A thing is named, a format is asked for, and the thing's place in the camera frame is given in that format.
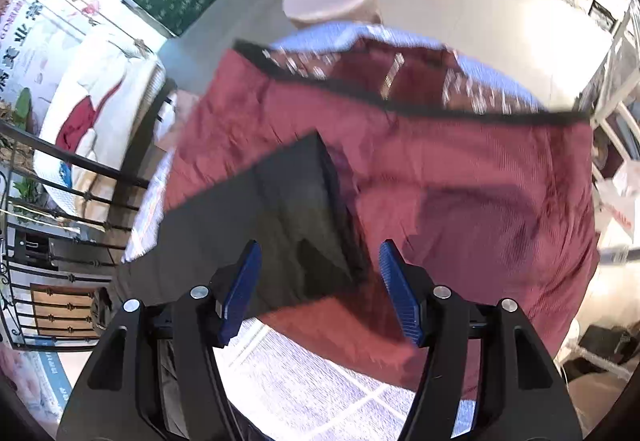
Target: red fabric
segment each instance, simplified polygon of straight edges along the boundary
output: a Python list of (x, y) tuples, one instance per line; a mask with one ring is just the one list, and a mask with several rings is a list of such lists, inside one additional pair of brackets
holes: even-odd
[[(321, 357), (416, 389), (425, 352), (402, 336), (377, 266), (391, 238), (466, 299), (516, 299), (555, 354), (597, 261), (588, 122), (401, 116), (320, 83), (275, 80), (235, 51), (218, 71), (175, 152), (165, 207), (318, 129), (374, 259), (353, 293), (263, 322)], [(469, 360), (466, 397), (478, 353)]]
[(329, 77), (379, 93), (398, 53), (404, 62), (394, 77), (389, 97), (397, 102), (441, 105), (447, 70), (462, 72), (455, 55), (447, 49), (396, 47), (360, 38), (341, 54)]
[(86, 131), (94, 126), (95, 120), (100, 116), (100, 112), (105, 103), (118, 91), (123, 80), (124, 78), (121, 78), (117, 84), (107, 91), (107, 94), (100, 100), (96, 110), (91, 103), (90, 96), (87, 95), (80, 100), (69, 113), (65, 123), (62, 124), (60, 132), (56, 137), (56, 147), (71, 152), (78, 150), (80, 140), (86, 134)]

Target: metal railing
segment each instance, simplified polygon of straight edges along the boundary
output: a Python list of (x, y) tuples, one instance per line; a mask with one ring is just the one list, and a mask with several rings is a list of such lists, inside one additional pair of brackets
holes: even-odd
[[(619, 115), (628, 126), (633, 139), (640, 144), (640, 126), (626, 106), (628, 99), (640, 85), (640, 3), (632, 0), (621, 21), (609, 52), (593, 78), (582, 91), (576, 109), (591, 113), (591, 128), (601, 128), (623, 161), (631, 160), (627, 146), (611, 125), (610, 117)], [(604, 179), (596, 166), (591, 165), (596, 181)]]
[[(149, 107), (140, 129), (152, 131), (159, 106), (174, 88), (166, 81)], [(57, 148), (40, 138), (0, 121), (0, 135), (12, 147), (6, 165), (2, 209), (0, 261), (0, 317), (12, 348), (33, 351), (86, 351), (97, 341), (92, 329), (90, 307), (95, 288), (111, 280), (118, 264), (123, 241), (131, 231), (131, 212), (137, 206), (127, 201), (130, 189), (146, 190), (148, 181), (124, 172), (124, 164), (140, 165), (150, 141), (150, 132), (136, 134), (123, 164), (116, 170), (77, 154)], [(145, 144), (136, 143), (146, 140)], [(58, 158), (68, 165), (116, 180), (111, 199), (78, 192), (60, 183), (36, 175), (28, 166), (15, 164), (18, 147), (30, 147)], [(130, 151), (134, 149), (135, 159)], [(81, 196), (85, 201), (110, 205), (106, 222), (70, 215), (59, 208), (50, 209), (21, 197), (12, 196), (12, 180), (31, 179), (57, 190)], [(28, 216), (38, 219), (36, 227)], [(104, 237), (111, 230), (122, 234), (122, 241), (110, 243)]]

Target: black trim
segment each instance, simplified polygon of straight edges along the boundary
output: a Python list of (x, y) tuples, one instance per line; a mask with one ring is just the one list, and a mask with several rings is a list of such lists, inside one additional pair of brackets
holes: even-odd
[(36, 345), (36, 344), (14, 344), (14, 351), (36, 351), (37, 353), (85, 353), (87, 351), (93, 351), (95, 343), (98, 338), (84, 337), (84, 336), (52, 336), (52, 335), (40, 335), (42, 340), (49, 340), (53, 342), (77, 342), (78, 345)]
[[(29, 203), (27, 201), (24, 201), (24, 200), (18, 198), (18, 197), (9, 196), (8, 198), (9, 198), (9, 202), (11, 204), (24, 206), (25, 208), (28, 208), (28, 209), (31, 209), (31, 210), (42, 211), (42, 208), (39, 207), (38, 205), (34, 205), (33, 203)], [(113, 228), (114, 230), (122, 230), (122, 231), (131, 231), (132, 230), (132, 228), (126, 227), (126, 226), (122, 226), (122, 225), (113, 225), (113, 224), (108, 223), (108, 222), (103, 223), (101, 221), (94, 221), (94, 220), (91, 220), (91, 219), (85, 219), (84, 217), (73, 216), (71, 214), (67, 214), (66, 212), (63, 212), (59, 208), (47, 209), (47, 212), (49, 212), (49, 214), (51, 214), (54, 218), (62, 217), (62, 218), (68, 219), (70, 221), (76, 221), (78, 223), (86, 223), (88, 225), (104, 227), (105, 230), (108, 230), (110, 228)]]
[(61, 273), (57, 273), (55, 271), (50, 271), (50, 270), (46, 270), (46, 271), (38, 270), (38, 268), (29, 269), (28, 267), (23, 267), (24, 265), (25, 264), (22, 264), (22, 263), (18, 264), (17, 262), (14, 262), (12, 257), (9, 257), (8, 259), (8, 267), (11, 271), (18, 271), (19, 273), (24, 273), (26, 275), (33, 275), (34, 277), (53, 278), (55, 280), (68, 280), (71, 283), (74, 283), (76, 281), (93, 282), (96, 284), (100, 284), (100, 283), (104, 284), (109, 282), (108, 278), (81, 277), (81, 276), (76, 277), (76, 275), (71, 272), (65, 272), (65, 273), (68, 273), (68, 275), (62, 275)]
[(139, 186), (141, 188), (148, 188), (149, 186), (149, 182), (146, 179), (140, 179), (137, 176), (125, 174), (120, 170), (103, 165), (102, 163), (96, 163), (95, 161), (88, 160), (84, 156), (78, 156), (78, 154), (74, 154), (73, 152), (62, 150), (61, 148), (56, 147), (56, 145), (50, 144), (49, 142), (46, 142), (45, 140), (42, 140), (41, 138), (38, 138), (33, 134), (23, 131), (22, 129), (12, 126), (4, 121), (0, 121), (0, 134), (3, 134), (8, 138), (13, 138), (34, 150), (39, 150), (45, 154), (53, 156), (54, 158), (58, 158), (65, 163), (70, 163), (72, 165), (79, 166), (80, 168), (95, 172), (100, 176), (110, 177), (116, 181), (132, 186)]
[(42, 177), (36, 176), (35, 174), (32, 174), (31, 172), (29, 172), (28, 170), (25, 170), (23, 168), (14, 167), (13, 172), (18, 174), (19, 176), (28, 177), (29, 179), (33, 179), (34, 181), (42, 183), (43, 185), (52, 186), (53, 188), (57, 188), (58, 190), (62, 190), (62, 192), (67, 192), (68, 194), (73, 194), (73, 195), (81, 196), (81, 197), (87, 196), (88, 200), (90, 200), (90, 201), (98, 201), (98, 203), (104, 203), (106, 205), (115, 206), (115, 207), (118, 207), (118, 208), (126, 208), (127, 210), (131, 210), (131, 211), (134, 211), (134, 212), (138, 212), (140, 210), (139, 207), (119, 204), (119, 203), (116, 203), (113, 200), (105, 199), (104, 197), (94, 196), (94, 195), (92, 195), (91, 192), (89, 192), (89, 193), (80, 192), (79, 190), (74, 190), (72, 188), (67, 187), (66, 185), (61, 185), (60, 183), (54, 183), (53, 181), (49, 181), (48, 179), (44, 179)]
[(265, 57), (263, 50), (276, 51), (268, 46), (260, 46), (245, 40), (237, 40), (233, 50), (242, 55), (255, 67), (260, 69), (265, 75), (274, 80), (283, 82), (295, 82), (303, 85), (313, 86), (331, 91), (332, 94), (347, 98), (355, 98), (361, 102), (378, 107), (383, 111), (392, 111), (408, 117), (419, 118), (443, 118), (451, 120), (475, 120), (477, 122), (507, 124), (507, 125), (540, 125), (540, 126), (564, 126), (579, 122), (588, 122), (589, 114), (577, 111), (564, 111), (552, 113), (541, 111), (539, 113), (527, 114), (502, 114), (486, 113), (477, 114), (468, 111), (447, 110), (441, 108), (418, 106), (393, 100), (384, 100), (380, 94), (373, 93), (356, 84), (350, 84), (338, 79), (327, 78), (326, 80), (316, 78), (305, 78), (288, 69), (283, 69)]
[(86, 246), (106, 247), (110, 249), (126, 249), (126, 246), (122, 246), (119, 244), (98, 243), (97, 241), (87, 241), (86, 239), (78, 239), (77, 237), (69, 237), (68, 235), (47, 233), (44, 230), (29, 228), (16, 223), (11, 223), (11, 227), (15, 228), (15, 230), (22, 231), (23, 233), (32, 233), (33, 235), (37, 235), (38, 237), (42, 237), (44, 239), (53, 239), (55, 241), (65, 241), (67, 243), (74, 244), (85, 244)]

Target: tiled floor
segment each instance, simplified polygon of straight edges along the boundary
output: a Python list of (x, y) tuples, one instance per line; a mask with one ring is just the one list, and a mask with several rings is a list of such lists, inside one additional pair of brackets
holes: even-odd
[(183, 35), (167, 40), (159, 56), (181, 89), (199, 94), (236, 39), (268, 44), (294, 31), (282, 0), (216, 0)]
[[(413, 392), (324, 360), (255, 319), (215, 354), (229, 400), (278, 441), (393, 441), (414, 399)], [(467, 401), (459, 414), (472, 412)]]
[(554, 109), (572, 105), (611, 36), (560, 0), (380, 0), (384, 23), (437, 38)]

